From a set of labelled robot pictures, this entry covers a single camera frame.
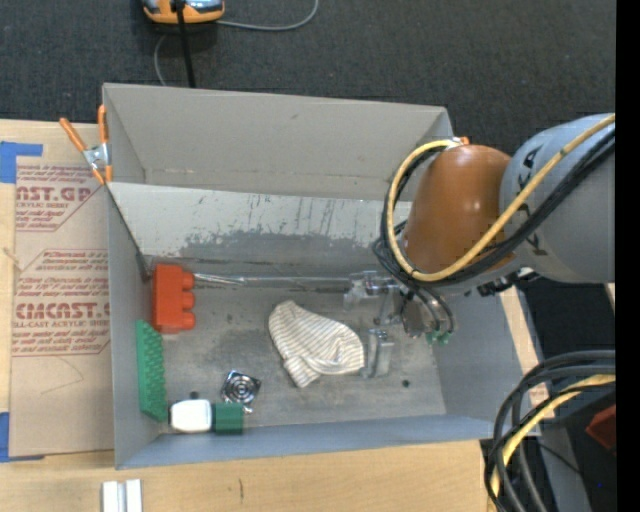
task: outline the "bin floor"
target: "bin floor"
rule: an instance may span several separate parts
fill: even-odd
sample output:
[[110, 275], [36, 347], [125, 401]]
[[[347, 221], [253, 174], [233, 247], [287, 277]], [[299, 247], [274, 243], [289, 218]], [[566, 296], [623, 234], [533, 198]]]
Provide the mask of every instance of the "bin floor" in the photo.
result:
[[345, 323], [366, 341], [381, 299], [368, 299], [345, 311], [342, 291], [196, 286], [194, 293], [196, 327], [164, 336], [170, 403], [194, 391], [212, 403], [221, 401], [225, 378], [236, 370], [262, 382], [254, 412], [246, 416], [248, 427], [445, 413], [432, 349], [424, 338], [408, 337], [401, 325], [386, 329], [395, 341], [387, 375], [322, 375], [298, 388], [284, 369], [267, 327], [276, 305], [293, 300]]

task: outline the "green block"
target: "green block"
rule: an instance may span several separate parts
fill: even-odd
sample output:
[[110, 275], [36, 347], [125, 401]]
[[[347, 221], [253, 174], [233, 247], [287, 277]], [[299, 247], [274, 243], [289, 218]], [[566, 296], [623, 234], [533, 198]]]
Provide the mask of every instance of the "green block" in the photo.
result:
[[216, 434], [242, 434], [244, 408], [235, 402], [214, 404], [213, 430]]
[[144, 320], [136, 321], [136, 353], [140, 411], [156, 421], [167, 421], [162, 335]]

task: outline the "white cloth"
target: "white cloth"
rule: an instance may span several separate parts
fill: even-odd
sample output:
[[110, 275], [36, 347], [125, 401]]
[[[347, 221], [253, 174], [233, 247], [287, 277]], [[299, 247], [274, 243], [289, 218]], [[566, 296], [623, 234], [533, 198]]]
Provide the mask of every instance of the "white cloth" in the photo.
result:
[[355, 373], [364, 366], [364, 348], [352, 329], [292, 300], [275, 307], [269, 316], [269, 333], [298, 387], [320, 375]]

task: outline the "blue tape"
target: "blue tape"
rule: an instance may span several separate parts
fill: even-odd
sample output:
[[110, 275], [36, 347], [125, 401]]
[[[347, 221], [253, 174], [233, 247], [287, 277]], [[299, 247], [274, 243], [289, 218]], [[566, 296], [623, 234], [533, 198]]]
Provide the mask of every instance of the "blue tape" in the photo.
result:
[[42, 156], [42, 144], [0, 142], [0, 183], [16, 182], [16, 161], [19, 156]]
[[0, 412], [0, 462], [9, 460], [9, 413]]
[[41, 456], [9, 457], [9, 413], [0, 412], [0, 464], [18, 460], [40, 460]]

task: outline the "black carpet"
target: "black carpet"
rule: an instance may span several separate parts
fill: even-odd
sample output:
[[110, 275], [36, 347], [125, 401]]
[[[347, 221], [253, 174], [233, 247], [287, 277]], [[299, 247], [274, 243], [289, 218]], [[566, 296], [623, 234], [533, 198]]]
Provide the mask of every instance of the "black carpet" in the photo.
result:
[[[313, 0], [228, 0], [225, 20], [286, 25]], [[556, 124], [616, 108], [614, 0], [320, 0], [281, 33], [192, 34], [198, 87], [447, 107], [457, 135], [512, 154]], [[159, 84], [162, 37], [139, 0], [0, 0], [0, 117], [94, 122], [104, 82]], [[187, 85], [180, 40], [159, 48]], [[612, 347], [599, 285], [523, 288], [545, 355]]]

